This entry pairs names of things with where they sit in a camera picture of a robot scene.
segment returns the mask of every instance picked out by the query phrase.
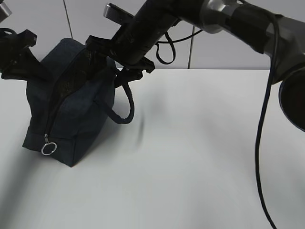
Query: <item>fabric bag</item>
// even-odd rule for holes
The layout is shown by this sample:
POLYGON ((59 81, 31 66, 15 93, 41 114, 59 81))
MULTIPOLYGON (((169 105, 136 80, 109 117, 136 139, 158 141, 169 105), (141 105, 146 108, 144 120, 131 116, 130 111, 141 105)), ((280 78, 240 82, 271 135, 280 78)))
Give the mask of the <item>fabric bag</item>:
POLYGON ((107 117, 119 124, 132 121, 132 93, 123 83, 131 110, 122 119, 112 110, 118 72, 115 62, 92 57, 73 39, 63 39, 41 64, 51 72, 52 80, 28 80, 26 95, 32 117, 23 147, 72 167, 92 145, 107 117))

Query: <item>bag handle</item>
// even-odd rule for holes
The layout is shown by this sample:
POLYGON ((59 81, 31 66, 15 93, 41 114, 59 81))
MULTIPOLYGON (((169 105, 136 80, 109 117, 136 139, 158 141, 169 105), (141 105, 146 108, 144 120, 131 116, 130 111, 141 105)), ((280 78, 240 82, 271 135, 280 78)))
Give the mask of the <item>bag handle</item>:
POLYGON ((129 105, 130 105, 130 112, 127 118, 122 118, 120 117, 118 114, 115 113, 114 110, 112 110, 112 108, 110 108, 107 103, 105 101, 101 101, 103 107, 104 107, 104 111, 105 113, 109 116, 109 118, 111 118, 115 123, 117 124, 129 124, 132 122, 133 118, 134 118, 134 101, 133 101, 133 97, 132 97, 132 91, 128 85, 128 83, 123 83, 122 87, 127 95, 128 101, 129 101, 129 105))

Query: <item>zipper pull ring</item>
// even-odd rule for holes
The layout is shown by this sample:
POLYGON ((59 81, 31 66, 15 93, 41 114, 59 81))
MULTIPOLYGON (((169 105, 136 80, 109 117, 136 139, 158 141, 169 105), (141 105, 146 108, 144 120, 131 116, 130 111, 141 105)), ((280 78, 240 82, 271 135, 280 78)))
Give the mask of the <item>zipper pull ring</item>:
POLYGON ((45 140, 46 143, 45 143, 44 146, 42 147, 41 153, 42 153, 43 155, 45 155, 45 156, 49 156, 49 155, 55 153, 55 151, 56 151, 56 149, 57 149, 57 144, 56 144, 55 142, 49 142, 49 136, 48 136, 47 134, 44 135, 44 140, 45 140), (53 149, 50 153, 46 154, 46 153, 44 152, 44 150, 45 150, 45 148, 46 148, 47 146, 49 146, 49 145, 54 145, 54 149, 53 149))

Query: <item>black cable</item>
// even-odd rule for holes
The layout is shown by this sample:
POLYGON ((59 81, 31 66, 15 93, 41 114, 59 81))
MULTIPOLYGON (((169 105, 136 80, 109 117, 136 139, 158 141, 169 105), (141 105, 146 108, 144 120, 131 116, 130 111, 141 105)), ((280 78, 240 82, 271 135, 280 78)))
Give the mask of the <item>black cable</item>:
MULTIPOLYGON (((199 30, 199 31, 197 31, 196 33, 194 33, 194 34, 192 34, 192 35, 190 35, 190 36, 188 36, 188 37, 185 37, 185 38, 182 38, 182 39, 173 41, 173 43, 179 43, 179 42, 186 41, 186 40, 188 40, 188 39, 190 39, 190 38, 192 38, 192 37, 198 35, 198 34, 201 33, 202 31, 203 31, 203 30, 199 30)), ((159 44, 169 44, 169 42, 157 42, 157 43, 159 43, 159 44)))
POLYGON ((170 35, 168 34, 168 32, 165 33, 165 37, 166 37, 166 39, 168 40, 168 43, 171 46, 171 49, 172 49, 172 52, 173 52, 173 60, 171 62, 166 62, 166 61, 164 61, 160 57, 160 55, 159 55, 160 46, 159 46, 158 42, 156 43, 156 45, 157 45, 157 53, 156 53, 156 55, 157 55, 157 59, 158 59, 158 61, 160 63, 165 64, 165 65, 169 65, 169 64, 173 63, 176 60, 176 48, 175 48, 175 45, 173 44, 173 41, 172 41, 170 35))
POLYGON ((264 213, 272 226, 273 229, 277 229, 275 224, 273 223, 269 212, 267 210, 265 201, 264 201, 264 196, 263 196, 263 191, 262 191, 262 184, 261 184, 261 178, 260 178, 260 165, 259 165, 259 149, 260 149, 260 143, 261 143, 261 137, 262 137, 262 130, 263 130, 263 125, 264 125, 264 119, 268 107, 268 102, 270 98, 270 93, 271 93, 271 87, 272 87, 272 81, 273 81, 273 76, 275 75, 275 68, 276 68, 276 60, 277 60, 277 55, 278 55, 278 48, 279 48, 279 36, 280 36, 280 29, 278 25, 278 21, 276 19, 276 16, 272 14, 271 12, 267 10, 262 11, 265 13, 265 15, 270 19, 271 23, 273 24, 274 27, 274 49, 273 49, 273 54, 272 54, 272 59, 271 59, 271 67, 270 67, 270 73, 269 73, 269 78, 268 78, 268 83, 267 83, 267 88, 266 88, 266 94, 264 97, 264 103, 263 103, 263 108, 258 124, 258 129, 257 129, 257 135, 256 135, 256 143, 255 143, 255 176, 256 176, 256 184, 257 184, 257 189, 258 189, 258 194, 259 198, 264 210, 264 213))
POLYGON ((175 60, 176 60, 176 48, 175 48, 175 45, 174 43, 178 43, 178 42, 183 42, 183 41, 186 41, 187 39, 190 39, 194 36, 196 36, 197 34, 201 33, 202 30, 199 30, 198 32, 188 36, 188 37, 185 37, 185 38, 182 38, 182 39, 179 39, 179 40, 176 40, 176 41, 173 41, 170 37, 170 35, 168 34, 168 32, 165 33, 165 37, 167 39, 167 42, 157 42, 156 45, 157 45, 157 59, 160 63, 162 64, 165 64, 165 65, 169 65, 171 63, 173 63, 175 60), (166 62, 164 61, 161 57, 160 57, 160 54, 159 54, 159 51, 160 51, 160 45, 159 44, 170 44, 171 46, 171 49, 172 49, 172 52, 173 52, 173 60, 171 62, 166 62))
POLYGON ((12 30, 12 29, 9 29, 9 28, 0 28, 0 31, 2 31, 2 32, 9 32, 9 33, 11 33, 11 34, 17 34, 14 30, 12 30))

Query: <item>table surface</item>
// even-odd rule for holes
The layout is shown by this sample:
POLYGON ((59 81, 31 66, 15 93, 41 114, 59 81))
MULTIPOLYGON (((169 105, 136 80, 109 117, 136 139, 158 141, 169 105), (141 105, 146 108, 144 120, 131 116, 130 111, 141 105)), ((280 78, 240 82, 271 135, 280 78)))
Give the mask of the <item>table surface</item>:
MULTIPOLYGON (((74 168, 21 147, 25 82, 0 82, 1 229, 270 229, 254 174, 265 70, 155 70, 131 84, 130 125, 108 120, 74 168)), ((305 133, 272 89, 261 145, 279 229, 305 226, 305 133)), ((114 109, 129 111, 121 89, 114 109)))

